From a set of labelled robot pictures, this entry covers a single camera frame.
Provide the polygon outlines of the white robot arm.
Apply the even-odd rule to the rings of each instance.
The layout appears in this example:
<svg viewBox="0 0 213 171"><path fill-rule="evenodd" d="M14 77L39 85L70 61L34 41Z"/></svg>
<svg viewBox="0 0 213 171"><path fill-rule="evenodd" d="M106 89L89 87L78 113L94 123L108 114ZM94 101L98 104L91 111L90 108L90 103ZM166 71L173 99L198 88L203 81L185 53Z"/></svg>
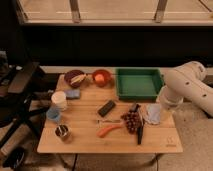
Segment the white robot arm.
<svg viewBox="0 0 213 171"><path fill-rule="evenodd" d="M163 76L165 85L158 95L159 103L164 109L171 109L186 98L213 117L213 88L203 82L206 74L198 61L169 69Z"/></svg>

